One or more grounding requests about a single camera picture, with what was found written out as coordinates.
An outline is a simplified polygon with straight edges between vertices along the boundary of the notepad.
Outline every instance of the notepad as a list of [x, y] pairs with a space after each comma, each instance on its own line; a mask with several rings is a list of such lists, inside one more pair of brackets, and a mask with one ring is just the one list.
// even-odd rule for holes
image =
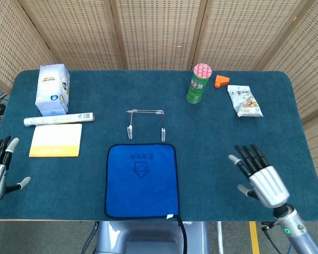
[[36, 126], [29, 157], [77, 157], [81, 129], [80, 123]]

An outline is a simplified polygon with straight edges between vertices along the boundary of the plastic bag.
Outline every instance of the plastic bag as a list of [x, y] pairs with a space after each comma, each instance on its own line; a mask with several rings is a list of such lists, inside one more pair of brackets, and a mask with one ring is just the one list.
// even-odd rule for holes
[[227, 91], [231, 98], [233, 108], [239, 117], [263, 116], [249, 86], [229, 85]]

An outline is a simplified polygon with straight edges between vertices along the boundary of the tissue box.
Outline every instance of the tissue box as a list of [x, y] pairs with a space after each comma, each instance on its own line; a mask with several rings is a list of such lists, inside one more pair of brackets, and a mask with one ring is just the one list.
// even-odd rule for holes
[[69, 73], [64, 64], [40, 66], [36, 106], [43, 116], [68, 112]]

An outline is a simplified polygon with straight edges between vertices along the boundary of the dark teal tablecloth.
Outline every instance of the dark teal tablecloth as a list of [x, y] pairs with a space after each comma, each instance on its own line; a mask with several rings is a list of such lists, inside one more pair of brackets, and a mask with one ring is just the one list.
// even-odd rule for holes
[[[186, 93], [191, 71], [70, 71], [69, 113], [94, 112], [83, 123], [79, 157], [29, 158], [34, 127], [25, 117], [40, 116], [34, 105], [38, 70], [20, 73], [6, 108], [0, 138], [20, 138], [7, 183], [31, 176], [28, 186], [4, 197], [0, 218], [108, 220], [104, 214], [108, 149], [116, 143], [158, 143], [161, 121], [135, 115], [128, 140], [126, 110], [165, 111], [166, 141], [176, 148], [181, 217], [186, 221], [266, 221], [272, 212], [237, 190], [249, 186], [228, 160], [235, 144], [257, 144], [289, 189], [305, 220], [318, 219], [318, 181], [290, 79], [282, 72], [215, 71], [201, 102]], [[238, 118], [227, 87], [214, 89], [216, 74], [233, 85], [249, 85], [264, 117]]]

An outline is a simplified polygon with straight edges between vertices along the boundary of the snack can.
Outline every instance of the snack can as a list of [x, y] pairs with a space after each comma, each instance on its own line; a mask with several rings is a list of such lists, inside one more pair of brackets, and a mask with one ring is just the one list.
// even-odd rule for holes
[[195, 104], [200, 102], [201, 96], [211, 74], [212, 69], [206, 63], [200, 63], [194, 67], [190, 88], [186, 94], [186, 99], [189, 103]]

